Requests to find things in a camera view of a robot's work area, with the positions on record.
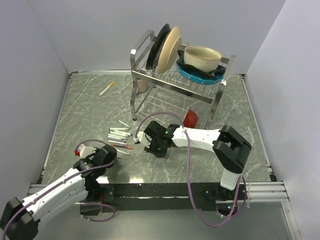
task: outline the metal dish rack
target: metal dish rack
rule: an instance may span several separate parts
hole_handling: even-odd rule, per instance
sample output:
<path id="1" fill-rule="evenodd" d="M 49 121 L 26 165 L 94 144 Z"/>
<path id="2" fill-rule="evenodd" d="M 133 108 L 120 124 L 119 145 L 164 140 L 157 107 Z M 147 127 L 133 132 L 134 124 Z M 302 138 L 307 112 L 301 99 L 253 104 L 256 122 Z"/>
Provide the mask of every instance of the metal dish rack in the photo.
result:
<path id="1" fill-rule="evenodd" d="M 150 40 L 150 43 L 146 46 L 145 49 L 143 49 L 143 52 L 140 56 L 136 56 L 137 51 L 148 42 L 147 39 Z M 234 60 L 236 58 L 235 55 L 231 55 L 230 58 L 223 57 L 221 59 L 220 65 L 226 67 L 223 79 L 221 82 L 213 84 L 213 85 L 203 85 L 198 84 L 193 81 L 190 81 L 184 77 L 182 77 L 178 70 L 172 67 L 170 70 L 165 72 L 164 74 L 158 74 L 157 69 L 149 69 L 146 70 L 146 63 L 147 60 L 141 64 L 141 61 L 144 60 L 147 53 L 150 51 L 151 47 L 155 43 L 156 37 L 155 32 L 153 30 L 147 30 L 145 34 L 140 38 L 140 40 L 135 44 L 134 48 L 130 52 L 130 64 L 131 64 L 131 75 L 133 79 L 133 86 L 132 86 L 132 93 L 131 93 L 131 100 L 130 100 L 130 109 L 132 113 L 132 120 L 136 121 L 137 116 L 140 117 L 146 117 L 148 113 L 141 112 L 140 109 L 143 106 L 145 102 L 157 105 L 154 103 L 154 101 L 161 101 L 161 107 L 165 111 L 169 112 L 180 112 L 179 115 L 181 115 L 182 118 L 185 117 L 187 113 L 187 109 L 182 109 L 181 107 L 175 106 L 171 102 L 163 102 L 161 99 L 157 98 L 155 95 L 150 95 L 150 93 L 157 87 L 157 89 L 162 89 L 164 91 L 169 91 L 171 93 L 179 93 L 178 95 L 182 94 L 187 96 L 188 101 L 195 101 L 200 100 L 202 102 L 205 102 L 208 104 L 208 114 L 207 116 L 201 116 L 198 115 L 199 118 L 199 124 L 203 129 L 209 129 L 212 119 L 214 117 L 214 114 L 217 110 L 218 104 L 220 102 L 220 99 L 222 97 L 222 94 L 224 92 L 224 89 L 227 85 L 227 81 L 230 77 L 230 72 L 232 65 L 234 63 Z M 180 49 L 184 50 L 187 45 L 181 44 Z M 141 73 L 140 70 L 146 70 L 146 73 Z M 138 86 L 138 79 L 146 80 L 149 83 L 151 83 L 151 86 L 149 86 L 149 89 L 147 90 L 144 98 L 140 102 L 139 106 L 135 108 L 136 103 L 136 95 L 137 95 L 137 86 Z M 176 111 L 169 110 L 166 108 L 165 105 L 171 107 L 176 107 Z"/>

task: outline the cream bowl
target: cream bowl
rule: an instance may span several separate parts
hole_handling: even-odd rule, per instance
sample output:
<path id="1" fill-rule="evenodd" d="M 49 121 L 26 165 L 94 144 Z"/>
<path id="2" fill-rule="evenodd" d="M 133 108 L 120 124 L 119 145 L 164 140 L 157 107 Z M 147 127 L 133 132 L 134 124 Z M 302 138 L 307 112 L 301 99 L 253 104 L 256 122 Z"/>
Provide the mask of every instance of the cream bowl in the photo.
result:
<path id="1" fill-rule="evenodd" d="M 221 61 L 222 54 L 205 46 L 187 46 L 184 49 L 184 63 L 210 73 L 216 70 Z"/>

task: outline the beige plate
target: beige plate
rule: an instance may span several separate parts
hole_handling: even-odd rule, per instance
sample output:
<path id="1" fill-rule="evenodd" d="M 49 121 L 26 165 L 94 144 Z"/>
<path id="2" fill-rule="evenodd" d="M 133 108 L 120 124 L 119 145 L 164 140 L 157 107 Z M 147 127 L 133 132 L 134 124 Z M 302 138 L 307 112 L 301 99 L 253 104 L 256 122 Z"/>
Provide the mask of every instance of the beige plate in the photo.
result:
<path id="1" fill-rule="evenodd" d="M 164 74 L 175 63 L 180 44 L 181 33 L 179 28 L 175 26 L 167 36 L 160 53 L 158 62 L 158 74 Z"/>

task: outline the marble tabletop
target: marble tabletop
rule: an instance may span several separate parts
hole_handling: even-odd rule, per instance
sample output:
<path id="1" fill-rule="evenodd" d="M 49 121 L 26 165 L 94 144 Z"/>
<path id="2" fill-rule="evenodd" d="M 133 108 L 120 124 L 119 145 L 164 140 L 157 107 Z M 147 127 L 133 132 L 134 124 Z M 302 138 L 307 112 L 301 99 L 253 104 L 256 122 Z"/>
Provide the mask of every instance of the marble tabletop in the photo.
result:
<path id="1" fill-rule="evenodd" d="M 49 184 L 63 175 L 79 159 L 74 155 L 76 145 L 87 139 L 106 141 L 109 128 L 122 127 L 121 120 L 131 126 L 129 132 L 134 134 L 142 118 L 132 121 L 130 97 L 132 77 L 130 74 L 71 76 L 70 86 L 64 102 L 53 144 L 48 155 L 42 183 Z M 99 93 L 110 83 L 114 85 L 101 97 Z M 136 106 L 145 93 L 136 97 Z M 180 111 L 184 115 L 190 108 L 198 114 L 207 113 L 209 104 L 176 96 L 156 87 L 152 90 L 151 100 L 146 101 L 141 111 L 153 113 L 169 110 Z M 159 118 L 166 123 L 177 123 L 172 118 Z M 248 182 L 269 182 L 266 159 L 259 139 L 246 92 L 240 76 L 228 80 L 210 129 L 230 125 L 244 136 L 251 144 L 252 150 L 246 162 L 243 175 Z M 130 155 L 120 155 L 114 166 L 99 178 L 101 183 L 186 183 L 187 182 L 187 148 L 170 148 L 165 158 L 156 158 L 146 153 L 141 144 L 134 144 L 133 137 L 128 140 L 134 150 L 121 150 Z M 90 143 L 101 147 L 100 143 Z M 192 182 L 219 182 L 223 166 L 212 152 L 193 148 L 191 150 L 190 177 Z"/>

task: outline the dish rack frame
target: dish rack frame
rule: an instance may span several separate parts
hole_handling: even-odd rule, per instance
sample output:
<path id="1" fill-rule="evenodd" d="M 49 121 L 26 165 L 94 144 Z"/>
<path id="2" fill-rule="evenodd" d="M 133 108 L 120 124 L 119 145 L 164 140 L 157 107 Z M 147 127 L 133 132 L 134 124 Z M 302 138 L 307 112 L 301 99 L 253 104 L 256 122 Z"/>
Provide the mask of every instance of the dish rack frame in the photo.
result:
<path id="1" fill-rule="evenodd" d="M 153 44 L 156 40 L 155 32 L 153 30 L 147 30 L 139 41 L 134 45 L 133 49 L 130 52 L 130 65 L 131 65 L 131 75 L 132 75 L 132 93 L 130 99 L 130 109 L 132 114 L 132 120 L 136 121 L 138 112 L 146 99 L 149 97 L 151 91 L 156 87 L 160 86 L 169 91 L 173 91 L 188 97 L 191 97 L 196 100 L 203 101 L 205 103 L 211 104 L 209 108 L 209 114 L 205 120 L 204 129 L 209 129 L 211 122 L 213 120 L 214 114 L 217 110 L 225 87 L 227 85 L 228 79 L 230 77 L 231 68 L 235 61 L 236 56 L 231 55 L 230 58 L 222 57 L 220 61 L 220 65 L 226 67 L 223 79 L 212 85 L 203 85 L 192 82 L 184 77 L 182 77 L 178 70 L 168 70 L 163 74 L 158 74 L 157 68 L 146 70 L 145 61 L 141 64 L 141 61 L 145 58 L 147 53 L 152 48 Z M 147 39 L 150 40 L 145 49 L 143 49 L 140 56 L 137 57 L 137 51 L 145 44 Z M 180 50 L 184 50 L 187 45 L 180 44 Z M 142 99 L 142 102 L 139 104 L 137 108 L 135 108 L 136 96 L 137 96 L 137 87 L 138 87 L 138 79 L 145 80 L 151 84 L 149 89 L 146 92 L 145 97 Z"/>

